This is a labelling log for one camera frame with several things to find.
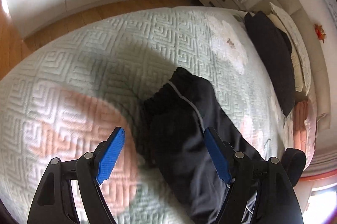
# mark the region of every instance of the white stripe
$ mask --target white stripe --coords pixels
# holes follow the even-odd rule
[[[185,97],[179,92],[179,90],[176,88],[176,86],[175,86],[171,81],[168,81],[167,83],[168,83],[169,85],[171,85],[171,87],[173,88],[173,90],[177,93],[177,95],[178,95],[181,99],[183,99],[183,100],[186,101],[189,105],[191,105],[191,107],[193,108],[193,110],[195,111],[195,113],[196,113],[197,116],[198,116],[198,119],[199,119],[199,123],[200,123],[201,129],[203,130],[203,133],[204,133],[204,132],[205,132],[205,127],[203,126],[203,118],[201,117],[198,108],[197,108],[191,101],[189,101],[187,98],[185,98]]]
[[[247,211],[249,211],[251,214],[253,214],[253,212],[246,206]]]

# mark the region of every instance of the black pillow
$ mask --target black pillow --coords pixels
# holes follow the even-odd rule
[[[276,28],[276,29],[280,32],[280,34],[283,38],[283,41],[285,43],[285,46],[287,46],[288,51],[290,53],[289,55],[291,56],[292,52],[293,52],[293,48],[292,48],[292,44],[290,43],[290,40],[288,38],[288,35],[286,33],[284,33],[281,29],[279,29],[279,28]]]
[[[293,63],[282,34],[262,11],[255,16],[247,13],[245,26],[267,69],[283,114],[288,116],[295,104],[295,78]]]

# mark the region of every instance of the bedspread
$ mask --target bedspread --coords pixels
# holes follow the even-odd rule
[[[0,81],[0,198],[19,223],[53,157],[79,158],[115,126],[126,143],[102,192],[118,223],[189,223],[148,153],[140,101],[176,67],[204,77],[263,158],[287,146],[272,83],[243,25],[245,13],[176,7],[111,17],[34,52]],[[76,183],[82,222],[86,216]]]

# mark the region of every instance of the metal bolt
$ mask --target metal bolt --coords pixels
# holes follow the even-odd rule
[[[59,162],[59,159],[58,159],[58,158],[53,158],[53,159],[50,161],[50,163],[53,164],[53,165],[57,164],[58,162]]]
[[[84,154],[84,158],[89,159],[92,158],[94,156],[94,154],[92,152],[87,152]]]
[[[270,161],[274,164],[278,164],[280,162],[277,158],[271,158]]]
[[[245,157],[245,154],[242,153],[242,152],[236,152],[236,153],[235,153],[235,156],[236,156],[237,158],[244,158],[244,157]]]

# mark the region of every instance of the black cushion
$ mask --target black cushion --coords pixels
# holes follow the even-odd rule
[[[276,29],[280,32],[280,34],[283,38],[283,41],[285,43],[285,46],[287,46],[287,48],[288,48],[289,55],[291,56],[292,52],[293,52],[293,48],[292,48],[292,44],[290,43],[290,40],[288,38],[288,35],[286,33],[284,33],[281,29],[279,29],[279,28],[276,28]]]
[[[261,11],[245,16],[247,33],[253,42],[269,77],[285,116],[295,104],[295,78],[289,50],[278,28]]]
[[[301,150],[287,148],[282,155],[281,164],[293,187],[295,187],[299,181],[306,162],[307,158],[305,153]]]

